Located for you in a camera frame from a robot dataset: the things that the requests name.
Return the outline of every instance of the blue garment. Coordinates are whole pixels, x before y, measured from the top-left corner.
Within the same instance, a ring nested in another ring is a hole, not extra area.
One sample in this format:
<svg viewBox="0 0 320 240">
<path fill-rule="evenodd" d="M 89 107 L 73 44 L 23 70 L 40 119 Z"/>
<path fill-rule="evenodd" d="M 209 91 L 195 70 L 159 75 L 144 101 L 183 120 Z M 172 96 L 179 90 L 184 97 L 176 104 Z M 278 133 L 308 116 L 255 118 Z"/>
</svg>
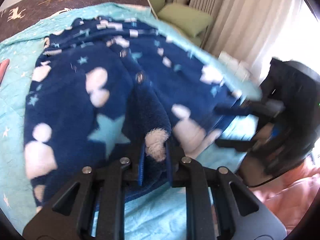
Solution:
<svg viewBox="0 0 320 240">
<path fill-rule="evenodd" d="M 240 102 L 215 79 L 213 66 L 136 19 L 78 18 L 47 44 L 36 61 L 24 126 L 37 206 L 83 167 L 105 166 L 121 157 L 122 145 L 141 138 L 147 175 L 126 201 L 146 194 L 166 181 L 164 158 L 155 151 L 179 122 L 192 120 L 206 134 L 225 130 L 233 117 L 214 107 Z"/>
</svg>

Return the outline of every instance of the star-patterned bed sheet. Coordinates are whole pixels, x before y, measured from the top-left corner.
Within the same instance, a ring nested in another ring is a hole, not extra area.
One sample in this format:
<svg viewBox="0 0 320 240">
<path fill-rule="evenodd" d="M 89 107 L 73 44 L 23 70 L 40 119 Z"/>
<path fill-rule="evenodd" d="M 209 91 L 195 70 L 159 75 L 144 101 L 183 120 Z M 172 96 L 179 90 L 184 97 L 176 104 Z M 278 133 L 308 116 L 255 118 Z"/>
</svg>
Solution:
<svg viewBox="0 0 320 240">
<path fill-rule="evenodd" d="M 25 98 L 28 94 L 35 62 L 43 51 L 44 37 L 71 25 L 75 18 L 94 18 L 108 15 L 114 19 L 135 17 L 170 36 L 173 42 L 191 51 L 203 64 L 218 68 L 230 89 L 240 89 L 244 96 L 259 99 L 260 91 L 251 82 L 240 82 L 228 69 L 208 53 L 181 37 L 166 23 L 156 20 L 150 9 L 104 3 L 47 18 L 14 35 L 0 44 L 1 60 L 10 59 L 10 65 L 0 86 L 0 208 L 13 226 L 22 233 L 24 226 L 35 215 L 32 187 L 25 176 L 23 156 L 23 123 Z M 252 136 L 256 120 L 253 117 L 236 118 L 224 132 L 227 136 Z M 207 167 L 224 165 L 235 170 L 244 157 L 232 149 L 208 147 L 197 158 Z M 184 239 L 185 193 L 169 189 L 167 184 L 131 201 L 125 206 L 126 239 Z"/>
</svg>

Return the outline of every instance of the striped curtain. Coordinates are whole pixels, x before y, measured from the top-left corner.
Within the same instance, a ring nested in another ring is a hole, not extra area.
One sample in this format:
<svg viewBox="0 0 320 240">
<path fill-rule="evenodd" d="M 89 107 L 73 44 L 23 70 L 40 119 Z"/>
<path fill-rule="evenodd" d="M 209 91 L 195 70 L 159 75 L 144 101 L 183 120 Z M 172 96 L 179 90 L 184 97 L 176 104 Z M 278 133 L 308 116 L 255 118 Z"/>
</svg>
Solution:
<svg viewBox="0 0 320 240">
<path fill-rule="evenodd" d="M 266 53 L 303 0 L 190 0 L 193 8 L 212 15 L 201 47 L 218 57 L 227 52 L 249 65 L 257 82 Z"/>
</svg>

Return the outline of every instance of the white horse figure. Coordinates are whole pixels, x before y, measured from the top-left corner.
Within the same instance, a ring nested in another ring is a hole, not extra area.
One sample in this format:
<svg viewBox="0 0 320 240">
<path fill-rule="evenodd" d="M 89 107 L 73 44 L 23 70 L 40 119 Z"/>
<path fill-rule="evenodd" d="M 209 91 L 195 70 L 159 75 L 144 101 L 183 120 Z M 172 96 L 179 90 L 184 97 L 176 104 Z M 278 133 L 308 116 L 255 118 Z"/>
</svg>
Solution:
<svg viewBox="0 0 320 240">
<path fill-rule="evenodd" d="M 21 18 L 23 18 L 25 16 L 25 14 L 23 16 L 21 16 L 21 13 L 23 11 L 25 11 L 25 9 L 22 10 L 21 12 L 19 12 L 19 13 L 18 13 L 18 10 L 19 10 L 19 7 L 16 7 L 14 9 L 10 10 L 7 22 L 10 21 L 10 20 L 21 19 Z"/>
</svg>

